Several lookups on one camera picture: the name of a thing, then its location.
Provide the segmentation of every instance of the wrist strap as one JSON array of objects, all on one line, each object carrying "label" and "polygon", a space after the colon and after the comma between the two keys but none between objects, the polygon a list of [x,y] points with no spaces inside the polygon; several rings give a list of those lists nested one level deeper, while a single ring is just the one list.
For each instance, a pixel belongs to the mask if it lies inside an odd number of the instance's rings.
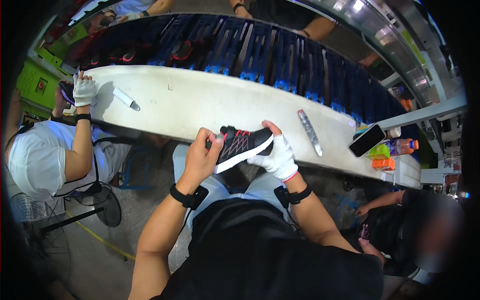
[{"label": "wrist strap", "polygon": [[60,123],[62,123],[62,122],[63,122],[63,115],[62,115],[60,118],[55,118],[55,117],[53,116],[53,114],[51,114],[50,120],[51,120],[51,121],[55,121],[55,122],[60,122]]},{"label": "wrist strap", "polygon": [[237,10],[237,8],[240,7],[240,6],[245,7],[245,5],[243,5],[243,4],[241,4],[241,3],[237,3],[237,4],[235,4],[235,6],[233,7],[233,13],[235,13],[235,11]]},{"label": "wrist strap", "polygon": [[203,186],[199,186],[193,195],[184,195],[179,190],[177,190],[176,184],[174,183],[170,188],[170,195],[173,199],[183,204],[183,207],[190,208],[195,210],[202,203],[205,197],[208,195],[208,190]]},{"label": "wrist strap", "polygon": [[80,114],[75,117],[75,125],[77,125],[78,120],[89,120],[92,121],[90,114]]},{"label": "wrist strap", "polygon": [[282,206],[288,208],[288,204],[298,204],[301,200],[307,198],[312,193],[312,190],[307,186],[302,192],[289,193],[288,190],[281,185],[274,189],[273,192]]}]

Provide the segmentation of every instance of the black shoe with red laces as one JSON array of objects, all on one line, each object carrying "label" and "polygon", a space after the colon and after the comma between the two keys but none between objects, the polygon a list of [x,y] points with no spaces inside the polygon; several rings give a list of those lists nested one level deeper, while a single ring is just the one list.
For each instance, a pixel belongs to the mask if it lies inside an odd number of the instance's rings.
[{"label": "black shoe with red laces", "polygon": [[223,134],[224,144],[218,156],[214,174],[221,173],[254,155],[270,154],[267,148],[273,142],[273,133],[268,128],[250,132],[235,129],[233,126],[223,126],[220,132]]}]

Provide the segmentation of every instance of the knife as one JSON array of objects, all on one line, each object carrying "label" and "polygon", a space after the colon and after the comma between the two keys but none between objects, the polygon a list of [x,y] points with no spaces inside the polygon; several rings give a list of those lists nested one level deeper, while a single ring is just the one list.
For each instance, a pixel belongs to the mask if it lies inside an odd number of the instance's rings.
[{"label": "knife", "polygon": [[119,88],[115,88],[113,90],[113,95],[115,95],[120,101],[122,101],[126,106],[130,107],[133,110],[140,111],[140,106],[130,98],[126,93],[124,93],[122,90]]},{"label": "knife", "polygon": [[317,152],[318,156],[322,157],[322,148],[320,147],[320,143],[318,143],[317,134],[315,133],[315,130],[310,123],[310,120],[308,119],[303,109],[300,109],[297,113],[300,117],[300,121],[303,127],[305,128],[305,131],[307,132],[310,142],[312,142],[313,147],[315,148],[315,151]]}]

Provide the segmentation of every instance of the fluorescent light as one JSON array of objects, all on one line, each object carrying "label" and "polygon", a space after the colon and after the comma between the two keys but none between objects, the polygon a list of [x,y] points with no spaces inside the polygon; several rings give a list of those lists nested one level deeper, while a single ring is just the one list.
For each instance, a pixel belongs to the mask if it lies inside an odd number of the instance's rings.
[{"label": "fluorescent light", "polygon": [[355,2],[355,4],[353,5],[353,9],[359,11],[363,6],[363,2],[361,0],[357,0],[357,2]]}]

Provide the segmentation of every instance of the white work surface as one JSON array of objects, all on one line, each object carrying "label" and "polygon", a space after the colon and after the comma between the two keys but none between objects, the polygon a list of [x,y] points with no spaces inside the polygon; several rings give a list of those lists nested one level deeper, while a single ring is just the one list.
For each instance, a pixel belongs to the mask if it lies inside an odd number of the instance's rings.
[{"label": "white work surface", "polygon": [[[353,119],[304,97],[235,77],[160,66],[106,66],[91,69],[98,89],[92,118],[107,123],[193,140],[200,127],[221,126],[255,131],[263,120],[274,122],[289,141],[295,160],[380,179],[367,157],[348,149]],[[140,106],[135,111],[113,96],[117,87]],[[319,157],[297,115],[303,109],[315,129]]]}]

